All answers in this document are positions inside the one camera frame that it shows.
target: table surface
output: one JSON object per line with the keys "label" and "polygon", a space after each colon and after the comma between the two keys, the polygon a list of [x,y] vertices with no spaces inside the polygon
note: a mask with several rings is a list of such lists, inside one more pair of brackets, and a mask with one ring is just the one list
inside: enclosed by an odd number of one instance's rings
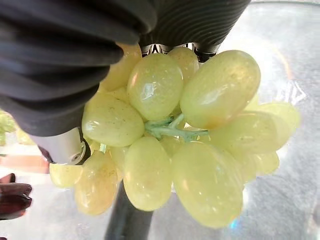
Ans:
{"label": "table surface", "polygon": [[[301,127],[278,151],[279,169],[246,185],[241,216],[222,229],[199,225],[173,193],[154,212],[149,240],[320,240],[320,8],[294,2],[251,3],[219,49],[243,50],[256,59],[261,102],[286,101],[301,112]],[[0,168],[0,176],[6,171]],[[83,215],[72,189],[54,187],[48,175],[17,175],[17,182],[33,186],[33,205],[23,217],[0,222],[1,237],[103,239],[112,208]]]}

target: grape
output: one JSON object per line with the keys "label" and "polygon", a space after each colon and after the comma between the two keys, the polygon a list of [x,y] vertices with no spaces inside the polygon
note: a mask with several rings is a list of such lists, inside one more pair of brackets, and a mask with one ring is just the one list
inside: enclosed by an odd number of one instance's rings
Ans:
{"label": "grape", "polygon": [[239,161],[235,159],[233,155],[231,155],[227,150],[214,147],[214,149],[221,155],[223,163],[227,166],[227,168],[233,171],[233,176],[237,181],[239,187],[244,189],[244,183],[246,182],[246,177],[243,177],[242,166]]}
{"label": "grape", "polygon": [[258,94],[256,93],[244,110],[254,111],[258,108],[258,106],[259,106],[259,97],[258,97]]}
{"label": "grape", "polygon": [[139,44],[125,45],[117,43],[117,45],[122,48],[123,57],[118,63],[111,65],[108,75],[100,83],[101,88],[107,91],[114,91],[127,86],[131,71],[142,58]]}
{"label": "grape", "polygon": [[186,84],[199,69],[198,57],[187,47],[176,47],[168,54],[180,67],[183,75],[183,82]]}
{"label": "grape", "polygon": [[114,147],[132,144],[144,134],[144,123],[130,105],[97,92],[84,107],[82,131],[92,140]]}
{"label": "grape", "polygon": [[94,151],[82,165],[80,180],[75,184],[75,202],[79,211],[99,215],[107,210],[116,195],[117,171],[109,154]]}
{"label": "grape", "polygon": [[149,121],[167,117],[178,105],[183,77],[168,55],[150,54],[133,69],[127,92],[132,106]]}
{"label": "grape", "polygon": [[230,153],[261,154],[276,151],[290,137],[279,117],[258,111],[244,111],[228,124],[209,131],[210,143]]}
{"label": "grape", "polygon": [[49,172],[54,185],[59,188],[70,188],[79,181],[82,174],[82,166],[50,163]]}
{"label": "grape", "polygon": [[30,138],[30,136],[25,133],[20,127],[16,128],[15,135],[19,144],[36,145],[35,142]]}
{"label": "grape", "polygon": [[188,142],[172,158],[173,183],[185,209],[199,223],[221,228],[241,212],[242,187],[214,147]]}
{"label": "grape", "polygon": [[225,51],[206,61],[190,79],[180,108],[191,126],[213,129],[243,110],[259,84],[260,69],[250,55]]}
{"label": "grape", "polygon": [[276,152],[254,154],[252,158],[255,160],[258,176],[272,174],[279,167],[279,157]]}
{"label": "grape", "polygon": [[291,134],[293,134],[299,127],[301,122],[300,113],[296,108],[288,102],[271,102],[261,104],[256,111],[262,111],[270,114],[275,114],[282,118],[290,128]]}
{"label": "grape", "polygon": [[129,147],[110,147],[110,154],[116,167],[123,172],[125,169],[125,159],[128,153]]}
{"label": "grape", "polygon": [[248,183],[256,178],[256,161],[250,154],[234,154],[234,159],[238,162],[242,181]]}
{"label": "grape", "polygon": [[6,134],[0,130],[0,146],[6,145]]}
{"label": "grape", "polygon": [[94,141],[92,139],[90,139],[89,137],[87,137],[86,135],[83,135],[84,140],[88,143],[88,145],[90,146]]}
{"label": "grape", "polygon": [[119,99],[119,100],[125,102],[126,104],[130,104],[129,96],[127,94],[127,89],[125,87],[120,87],[114,91],[108,91],[108,92],[106,92],[106,94],[109,94],[109,95],[115,97],[116,99]]}
{"label": "grape", "polygon": [[125,157],[124,189],[130,202],[143,211],[160,208],[171,195],[170,159],[154,137],[134,142]]}
{"label": "grape", "polygon": [[177,139],[174,136],[162,136],[162,139],[160,140],[160,143],[162,147],[164,148],[166,154],[170,158],[178,151],[178,149],[181,147],[181,143],[179,142],[179,139]]}
{"label": "grape", "polygon": [[0,109],[0,130],[4,132],[12,133],[16,130],[17,124],[13,117]]}

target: grape skin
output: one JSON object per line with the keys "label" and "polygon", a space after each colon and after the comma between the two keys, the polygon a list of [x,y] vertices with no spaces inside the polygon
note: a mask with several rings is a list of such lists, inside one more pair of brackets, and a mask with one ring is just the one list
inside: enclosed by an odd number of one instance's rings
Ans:
{"label": "grape skin", "polygon": [[178,64],[168,55],[150,54],[133,69],[127,92],[130,104],[149,121],[166,118],[178,105],[183,90]]}
{"label": "grape skin", "polygon": [[244,111],[228,124],[209,131],[210,144],[230,153],[263,154],[280,149],[290,130],[279,117],[259,111]]}
{"label": "grape skin", "polygon": [[142,58],[139,44],[117,43],[117,45],[122,48],[123,57],[119,62],[110,66],[108,75],[100,83],[101,88],[107,92],[127,86],[131,71]]}
{"label": "grape skin", "polygon": [[301,123],[300,113],[288,102],[270,102],[259,105],[256,111],[262,111],[277,115],[283,119],[290,128],[290,134],[294,134]]}
{"label": "grape skin", "polygon": [[123,184],[130,202],[143,211],[154,211],[171,195],[171,163],[160,142],[142,137],[134,142],[126,156]]}
{"label": "grape skin", "polygon": [[111,206],[116,195],[116,166],[109,154],[94,151],[82,167],[81,178],[74,188],[77,207],[88,215],[102,214]]}
{"label": "grape skin", "polygon": [[222,228],[241,212],[242,188],[212,146],[188,142],[172,158],[176,193],[185,209],[204,226]]}
{"label": "grape skin", "polygon": [[73,187],[80,179],[82,166],[79,165],[49,165],[50,178],[52,183],[59,188]]}
{"label": "grape skin", "polygon": [[160,143],[170,158],[181,147],[181,142],[174,136],[162,136]]}
{"label": "grape skin", "polygon": [[90,139],[114,147],[132,144],[144,134],[144,123],[130,105],[97,92],[86,104],[82,131]]}
{"label": "grape skin", "polygon": [[252,158],[255,161],[257,176],[272,174],[279,167],[280,162],[276,152],[254,154]]}
{"label": "grape skin", "polygon": [[214,129],[234,118],[255,95],[260,84],[256,61],[239,50],[222,52],[190,79],[180,100],[185,120],[199,129]]}
{"label": "grape skin", "polygon": [[176,47],[168,55],[179,65],[183,75],[183,82],[187,84],[189,79],[199,69],[197,55],[187,47]]}

